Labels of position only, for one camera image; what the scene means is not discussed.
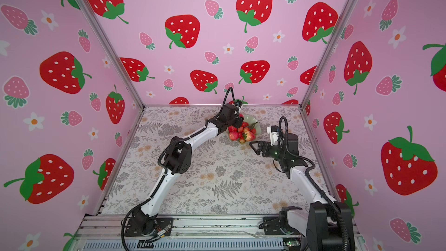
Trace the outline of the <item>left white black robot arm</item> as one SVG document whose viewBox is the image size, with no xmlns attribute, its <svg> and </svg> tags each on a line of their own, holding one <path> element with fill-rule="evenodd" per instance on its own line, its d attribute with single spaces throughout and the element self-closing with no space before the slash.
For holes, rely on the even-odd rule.
<svg viewBox="0 0 446 251">
<path fill-rule="evenodd" d="M 160 207 L 170 188 L 178 178 L 190 168 L 193 150 L 204 142 L 213 139 L 229 127 L 239 127 L 244 118 L 240 115 L 241 101 L 223 104 L 219 112 L 205 125 L 187 137 L 173 137 L 168 147 L 158 158 L 158 165 L 163 169 L 156 185 L 147 200 L 136 205 L 121 222 L 121 237 L 154 237 L 157 233 L 156 219 Z"/>
</svg>

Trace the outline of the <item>light green scalloped bowl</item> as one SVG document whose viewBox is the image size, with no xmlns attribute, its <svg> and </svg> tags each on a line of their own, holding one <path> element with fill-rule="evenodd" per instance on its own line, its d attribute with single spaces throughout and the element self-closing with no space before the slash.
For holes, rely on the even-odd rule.
<svg viewBox="0 0 446 251">
<path fill-rule="evenodd" d="M 227 131 L 227 137 L 230 141 L 246 144 L 256 140 L 261 134 L 260 123 L 252 116 L 245 115 L 240 127 L 230 126 Z"/>
</svg>

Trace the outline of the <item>red cherry bunch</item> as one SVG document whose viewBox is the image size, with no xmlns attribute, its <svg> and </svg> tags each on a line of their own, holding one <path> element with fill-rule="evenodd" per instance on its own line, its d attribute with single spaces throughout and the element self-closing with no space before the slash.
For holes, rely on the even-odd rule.
<svg viewBox="0 0 446 251">
<path fill-rule="evenodd" d="M 257 127 L 257 122 L 254 122 L 254 123 L 251 123 L 251 124 L 249 124 L 247 122 L 243 122 L 242 126 L 239 127 L 238 129 L 236 127 L 234 127 L 234 126 L 230 126 L 229 129 L 228 129 L 228 132 L 230 133 L 230 132 L 233 132 L 233 131 L 237 131 L 239 133 L 239 140 L 236 141 L 236 142 L 238 142 L 240 144 L 245 144 L 247 141 L 244 140 L 244 137 L 243 137 L 244 133 L 246 131 L 251 131 L 255 135 L 257 135 L 256 127 Z"/>
</svg>

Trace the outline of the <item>red fake apple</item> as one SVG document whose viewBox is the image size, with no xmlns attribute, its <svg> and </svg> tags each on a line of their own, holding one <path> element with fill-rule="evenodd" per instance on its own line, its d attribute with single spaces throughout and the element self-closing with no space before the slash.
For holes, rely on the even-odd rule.
<svg viewBox="0 0 446 251">
<path fill-rule="evenodd" d="M 239 133 L 237 131 L 233 131 L 229 133 L 229 139 L 231 141 L 238 141 L 239 140 Z"/>
</svg>

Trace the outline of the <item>aluminium rail base frame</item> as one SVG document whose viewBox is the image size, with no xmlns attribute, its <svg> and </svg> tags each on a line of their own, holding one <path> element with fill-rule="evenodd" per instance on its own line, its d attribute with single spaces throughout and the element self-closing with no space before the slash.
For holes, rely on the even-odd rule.
<svg viewBox="0 0 446 251">
<path fill-rule="evenodd" d="M 302 235 L 280 228 L 261 230 L 276 215 L 161 215 L 173 225 L 162 238 L 121 238 L 122 215 L 86 216 L 65 248 L 67 251 L 299 251 Z"/>
</svg>

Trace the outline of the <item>red yellow fake strawberry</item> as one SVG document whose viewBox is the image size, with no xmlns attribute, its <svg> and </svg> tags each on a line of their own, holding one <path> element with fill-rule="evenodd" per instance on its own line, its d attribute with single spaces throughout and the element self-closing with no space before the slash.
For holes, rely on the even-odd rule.
<svg viewBox="0 0 446 251">
<path fill-rule="evenodd" d="M 251 131 L 246 131 L 243 135 L 244 140 L 247 142 L 254 141 L 256 139 L 256 135 Z"/>
</svg>

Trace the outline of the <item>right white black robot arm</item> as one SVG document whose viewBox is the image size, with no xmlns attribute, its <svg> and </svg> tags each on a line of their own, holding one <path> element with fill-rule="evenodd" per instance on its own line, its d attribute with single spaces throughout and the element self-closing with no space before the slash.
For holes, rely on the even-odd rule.
<svg viewBox="0 0 446 251">
<path fill-rule="evenodd" d="M 299 232 L 303 236 L 302 250 L 355 250 L 353 219 L 347 204 L 338 202 L 312 178 L 315 163 L 298 153 L 298 137 L 294 134 L 272 135 L 272 142 L 250 142 L 253 151 L 264 158 L 273 158 L 302 192 L 310 205 L 308 213 L 297 206 L 282 209 L 275 219 L 264 220 L 259 228 L 264 231 L 280 229 L 284 234 Z"/>
</svg>

